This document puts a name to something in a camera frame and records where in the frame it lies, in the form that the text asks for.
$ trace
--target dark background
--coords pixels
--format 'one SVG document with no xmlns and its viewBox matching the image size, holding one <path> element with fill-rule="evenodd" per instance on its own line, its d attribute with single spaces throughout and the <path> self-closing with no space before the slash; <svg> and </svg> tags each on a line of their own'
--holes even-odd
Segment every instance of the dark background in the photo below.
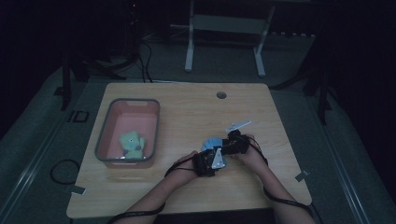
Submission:
<svg viewBox="0 0 396 224">
<path fill-rule="evenodd" d="M 149 23 L 163 37 L 169 24 L 188 24 L 189 1 L 4 0 L 0 3 L 0 136 L 19 117 L 44 80 L 72 49 L 76 76 L 89 74 L 73 50 L 109 60 L 127 21 Z M 219 1 L 222 12 L 237 1 Z M 316 35 L 301 72 L 316 67 L 330 72 L 330 86 L 348 113 L 376 170 L 396 198 L 396 4 L 369 1 L 276 3 L 270 31 Z M 205 10 L 205 1 L 198 8 Z M 257 8 L 249 16 L 260 16 Z M 135 27 L 132 36 L 141 34 Z M 138 50 L 133 42 L 130 53 Z"/>
</svg>

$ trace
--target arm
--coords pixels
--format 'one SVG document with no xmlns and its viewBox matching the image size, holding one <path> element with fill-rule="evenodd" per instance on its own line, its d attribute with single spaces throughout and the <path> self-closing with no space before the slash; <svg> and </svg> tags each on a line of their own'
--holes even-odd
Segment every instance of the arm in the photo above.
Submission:
<svg viewBox="0 0 396 224">
<path fill-rule="evenodd" d="M 178 161 L 184 161 L 187 158 L 192 157 L 196 154 L 193 151 L 190 155 L 180 158 Z M 192 161 L 187 161 L 180 164 L 178 167 L 191 169 Z M 196 178 L 195 172 L 186 170 L 175 170 L 167 175 L 162 181 L 160 181 L 151 191 L 149 191 L 143 198 L 141 198 L 137 203 L 132 205 L 126 212 L 136 212 L 136 211 L 153 211 L 161 207 L 166 200 L 171 196 L 173 192 L 177 189 L 187 185 Z M 117 224 L 125 223 L 153 223 L 157 215 L 154 216 L 144 216 L 144 217 L 128 217 L 116 221 Z"/>
<path fill-rule="evenodd" d="M 288 191 L 283 187 L 274 173 L 264 162 L 259 152 L 253 147 L 249 147 L 246 154 L 235 154 L 234 156 L 259 177 L 264 188 L 270 194 L 279 199 L 296 202 L 296 200 L 288 193 Z M 274 202 L 274 211 L 276 217 L 282 224 L 315 223 L 314 219 L 303 208 L 300 207 Z"/>
</svg>

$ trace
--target stuffed toy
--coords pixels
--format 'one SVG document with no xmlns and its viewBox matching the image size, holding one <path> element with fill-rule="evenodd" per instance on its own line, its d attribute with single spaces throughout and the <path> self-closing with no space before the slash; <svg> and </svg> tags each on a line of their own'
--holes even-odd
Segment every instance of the stuffed toy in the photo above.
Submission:
<svg viewBox="0 0 396 224">
<path fill-rule="evenodd" d="M 125 159 L 143 158 L 143 148 L 145 147 L 146 140 L 140 137 L 137 131 L 122 134 L 120 143 Z"/>
</svg>

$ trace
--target pink plastic tray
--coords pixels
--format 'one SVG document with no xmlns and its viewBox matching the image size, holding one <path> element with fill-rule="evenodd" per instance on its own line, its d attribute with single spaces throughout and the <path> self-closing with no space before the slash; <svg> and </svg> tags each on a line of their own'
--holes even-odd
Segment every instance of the pink plastic tray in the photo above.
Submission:
<svg viewBox="0 0 396 224">
<path fill-rule="evenodd" d="M 152 99 L 116 99 L 106 114 L 95 156 L 108 168 L 149 168 L 154 163 L 160 104 Z M 125 159 L 120 137 L 136 131 L 145 139 L 143 157 Z"/>
</svg>

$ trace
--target person's left hand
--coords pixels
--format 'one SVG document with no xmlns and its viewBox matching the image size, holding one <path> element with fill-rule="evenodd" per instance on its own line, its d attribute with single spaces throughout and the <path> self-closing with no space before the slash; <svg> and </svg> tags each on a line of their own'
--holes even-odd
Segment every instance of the person's left hand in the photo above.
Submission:
<svg viewBox="0 0 396 224">
<path fill-rule="evenodd" d="M 177 161 L 175 161 L 174 164 L 180 161 L 184 161 L 188 158 L 191 158 L 195 154 L 198 154 L 198 152 L 194 150 L 189 155 L 184 156 L 178 159 Z M 169 173 L 169 175 L 166 178 L 172 178 L 178 188 L 187 185 L 188 183 L 190 183 L 190 181 L 198 177 L 198 175 L 193 171 L 194 167 L 192 164 L 192 160 L 181 163 L 177 168 L 171 173 Z"/>
</svg>

